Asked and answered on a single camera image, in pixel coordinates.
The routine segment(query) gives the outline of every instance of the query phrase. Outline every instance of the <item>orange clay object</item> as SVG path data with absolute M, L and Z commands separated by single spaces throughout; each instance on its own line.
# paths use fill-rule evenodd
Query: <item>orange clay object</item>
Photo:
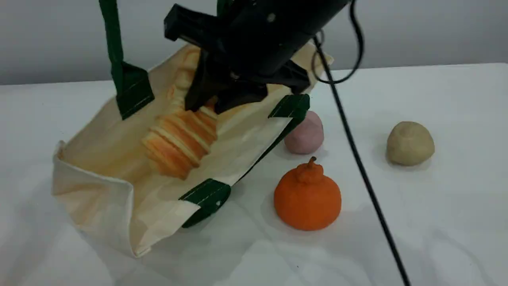
M 337 184 L 323 174 L 323 167 L 312 157 L 287 172 L 274 193 L 277 215 L 302 231 L 317 231 L 339 216 L 342 198 Z

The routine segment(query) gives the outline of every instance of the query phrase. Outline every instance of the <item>gray wall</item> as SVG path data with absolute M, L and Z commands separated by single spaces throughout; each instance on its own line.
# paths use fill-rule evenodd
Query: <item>gray wall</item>
M 216 0 L 178 2 L 215 14 Z M 150 68 L 182 46 L 163 37 L 174 3 L 118 0 L 128 62 Z M 358 16 L 363 67 L 508 62 L 507 0 L 358 0 Z M 351 67 L 356 41 L 346 10 L 325 32 L 333 68 Z M 0 84 L 108 78 L 98 0 L 0 1 Z

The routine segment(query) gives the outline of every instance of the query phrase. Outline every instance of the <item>canvas tote bag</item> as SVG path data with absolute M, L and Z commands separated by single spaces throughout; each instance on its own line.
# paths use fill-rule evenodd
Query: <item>canvas tote bag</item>
M 142 139 L 160 115 L 181 107 L 174 94 L 185 93 L 192 83 L 200 50 L 186 45 L 148 72 L 130 65 L 123 61 L 117 3 L 99 2 L 117 95 L 69 142 L 58 143 L 52 195 L 78 230 L 141 257 L 157 241 L 226 203 L 231 187 L 303 121 L 309 96 L 268 85 L 262 102 L 218 115 L 217 140 L 186 180 L 163 176 L 150 165 Z M 307 44 L 293 61 L 310 71 L 313 53 Z M 310 79 L 309 90 L 315 84 Z

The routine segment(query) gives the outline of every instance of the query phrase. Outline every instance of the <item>beige clay ball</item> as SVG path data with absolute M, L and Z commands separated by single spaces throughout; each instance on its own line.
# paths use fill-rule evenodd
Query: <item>beige clay ball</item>
M 434 151 L 434 140 L 420 123 L 400 122 L 388 136 L 387 158 L 394 164 L 415 166 L 429 159 Z

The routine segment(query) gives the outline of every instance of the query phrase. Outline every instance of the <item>pink play dough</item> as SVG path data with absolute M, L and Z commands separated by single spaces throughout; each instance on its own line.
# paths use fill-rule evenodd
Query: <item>pink play dough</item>
M 309 110 L 303 122 L 284 138 L 284 143 L 293 154 L 310 154 L 315 152 L 324 140 L 323 123 L 315 112 Z

